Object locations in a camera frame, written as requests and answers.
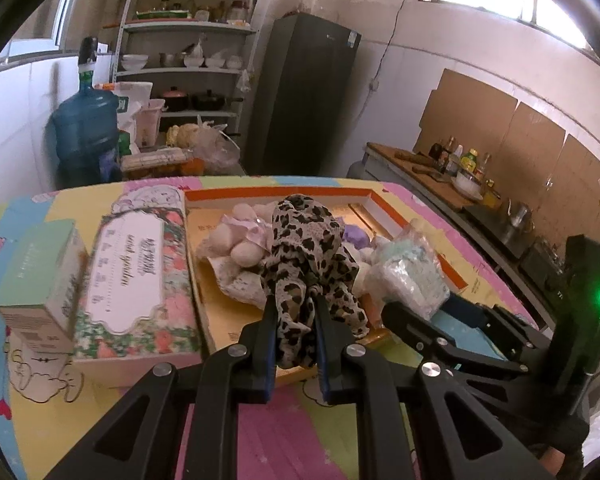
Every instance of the shelf board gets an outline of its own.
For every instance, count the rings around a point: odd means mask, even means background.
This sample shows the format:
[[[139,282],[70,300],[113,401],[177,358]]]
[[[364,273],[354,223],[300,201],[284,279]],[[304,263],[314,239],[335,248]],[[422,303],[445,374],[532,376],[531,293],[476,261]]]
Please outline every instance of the shelf board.
[[[201,110],[183,110],[181,112],[162,112],[162,117],[235,117],[238,114],[235,112],[203,112]]]
[[[254,34],[256,31],[247,27],[236,27],[228,23],[196,22],[194,20],[183,20],[171,18],[169,20],[133,20],[125,23],[127,32],[169,32],[182,30],[199,30],[207,32],[230,32],[232,34]]]
[[[170,68],[143,68],[142,70],[121,70],[116,72],[117,77],[123,77],[127,75],[145,75],[145,74],[173,74],[173,73],[187,73],[187,72],[202,72],[208,74],[230,74],[237,75],[242,70],[234,70],[231,68],[200,68],[197,66],[188,67],[170,67]]]

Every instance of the metal kettle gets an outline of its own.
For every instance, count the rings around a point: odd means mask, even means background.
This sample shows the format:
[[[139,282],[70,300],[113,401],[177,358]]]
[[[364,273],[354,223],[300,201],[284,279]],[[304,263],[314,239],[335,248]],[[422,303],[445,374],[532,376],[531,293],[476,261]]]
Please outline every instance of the metal kettle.
[[[517,206],[513,207],[513,202],[509,198],[507,216],[509,217],[509,223],[513,227],[522,229],[525,233],[530,233],[535,228],[531,219],[531,208],[523,202],[518,202]]]

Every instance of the black refrigerator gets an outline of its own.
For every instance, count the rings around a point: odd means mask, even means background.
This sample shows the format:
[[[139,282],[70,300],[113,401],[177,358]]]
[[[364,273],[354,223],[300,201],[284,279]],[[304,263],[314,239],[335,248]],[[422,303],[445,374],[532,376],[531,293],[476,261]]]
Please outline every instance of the black refrigerator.
[[[311,14],[275,21],[251,113],[248,174],[318,174],[359,44],[356,31]]]

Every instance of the metal bolt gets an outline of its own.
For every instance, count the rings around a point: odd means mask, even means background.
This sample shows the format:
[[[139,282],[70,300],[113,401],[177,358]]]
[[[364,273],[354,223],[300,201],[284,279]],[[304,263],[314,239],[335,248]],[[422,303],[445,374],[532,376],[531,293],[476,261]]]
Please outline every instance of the metal bolt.
[[[422,373],[427,377],[438,377],[440,375],[440,366],[437,363],[424,363],[422,365]]]
[[[240,343],[229,346],[227,350],[231,357],[242,357],[247,354],[247,347],[245,345],[241,345]]]
[[[153,369],[156,377],[165,377],[171,373],[171,365],[169,363],[158,363]]]
[[[366,348],[358,343],[347,346],[347,355],[351,357],[362,357],[366,353]]]

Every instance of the leopard print scrunchie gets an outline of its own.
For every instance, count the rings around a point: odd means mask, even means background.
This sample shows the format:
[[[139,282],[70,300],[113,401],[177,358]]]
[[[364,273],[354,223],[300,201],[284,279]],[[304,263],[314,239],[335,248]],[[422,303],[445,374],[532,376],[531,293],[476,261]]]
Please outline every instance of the leopard print scrunchie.
[[[273,212],[273,245],[262,285],[278,308],[277,355],[281,368],[315,363],[314,297],[323,294],[332,319],[357,338],[368,333],[366,314],[350,292],[358,264],[342,246],[344,224],[313,198],[291,195]]]

